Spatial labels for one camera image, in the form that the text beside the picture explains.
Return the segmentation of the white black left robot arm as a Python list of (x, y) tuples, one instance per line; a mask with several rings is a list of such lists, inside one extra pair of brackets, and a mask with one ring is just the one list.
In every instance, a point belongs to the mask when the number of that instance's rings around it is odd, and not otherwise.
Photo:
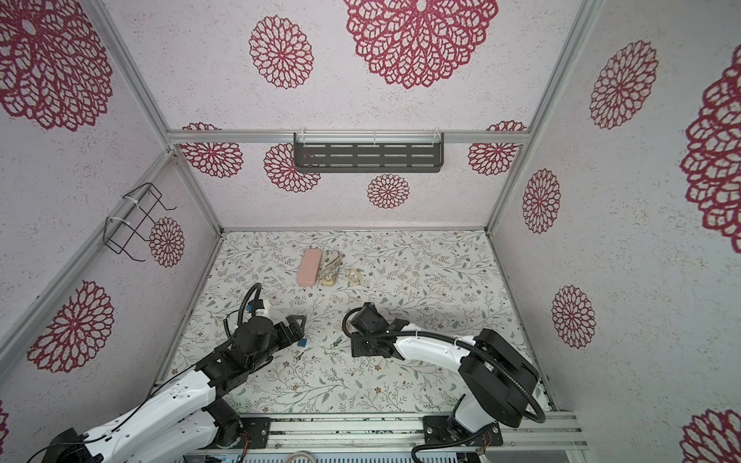
[(304, 338), (305, 316), (243, 321), (208, 356), (166, 381), (129, 412), (85, 432), (69, 428), (39, 454), (44, 462), (167, 462), (239, 439), (240, 418), (223, 397)]

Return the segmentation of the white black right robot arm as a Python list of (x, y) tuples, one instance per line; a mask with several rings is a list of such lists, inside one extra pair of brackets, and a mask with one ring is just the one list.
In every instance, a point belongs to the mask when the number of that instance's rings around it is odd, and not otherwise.
[(547, 420), (535, 397), (540, 374), (491, 329), (468, 337), (432, 332), (405, 319), (389, 322), (372, 303), (348, 311), (342, 329), (354, 357), (423, 362), (457, 373), (467, 388), (449, 418), (458, 431), (473, 433), (496, 424), (519, 428), (524, 420)]

